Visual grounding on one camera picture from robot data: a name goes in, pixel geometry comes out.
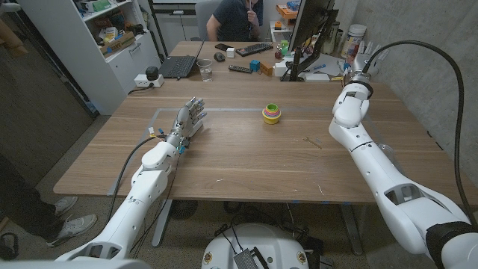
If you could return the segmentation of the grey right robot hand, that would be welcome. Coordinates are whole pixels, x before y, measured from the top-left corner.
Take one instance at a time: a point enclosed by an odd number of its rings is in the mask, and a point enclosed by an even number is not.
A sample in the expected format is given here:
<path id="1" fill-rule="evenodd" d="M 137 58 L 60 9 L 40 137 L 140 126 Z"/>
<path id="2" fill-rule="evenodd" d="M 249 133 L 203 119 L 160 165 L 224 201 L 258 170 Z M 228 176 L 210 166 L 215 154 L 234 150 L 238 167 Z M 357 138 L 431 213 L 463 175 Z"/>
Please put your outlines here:
<path id="1" fill-rule="evenodd" d="M 373 45 L 373 42 L 365 43 L 361 41 L 353 50 L 353 54 L 350 55 L 344 61 L 338 61 L 338 67 L 343 76 L 348 75 L 350 78 L 361 74 L 361 71 L 365 65 L 369 62 L 370 57 L 378 52 L 382 47 L 380 45 Z M 382 51 L 373 59 L 373 63 L 367 70 L 367 74 L 370 76 L 375 76 L 379 73 L 379 68 L 381 63 L 387 57 L 389 49 Z"/>

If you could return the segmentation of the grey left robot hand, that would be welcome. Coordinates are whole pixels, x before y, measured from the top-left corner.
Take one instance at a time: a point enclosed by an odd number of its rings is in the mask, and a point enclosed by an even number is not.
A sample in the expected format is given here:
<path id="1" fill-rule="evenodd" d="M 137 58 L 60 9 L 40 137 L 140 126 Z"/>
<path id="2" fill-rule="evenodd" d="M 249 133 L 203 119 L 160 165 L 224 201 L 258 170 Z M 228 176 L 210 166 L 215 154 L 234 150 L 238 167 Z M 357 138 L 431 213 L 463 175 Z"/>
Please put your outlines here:
<path id="1" fill-rule="evenodd" d="M 202 98 L 193 97 L 188 101 L 176 115 L 173 127 L 166 136 L 166 142 L 173 146 L 185 146 L 189 140 L 202 127 L 202 118 L 207 115 L 204 110 L 204 101 Z"/>

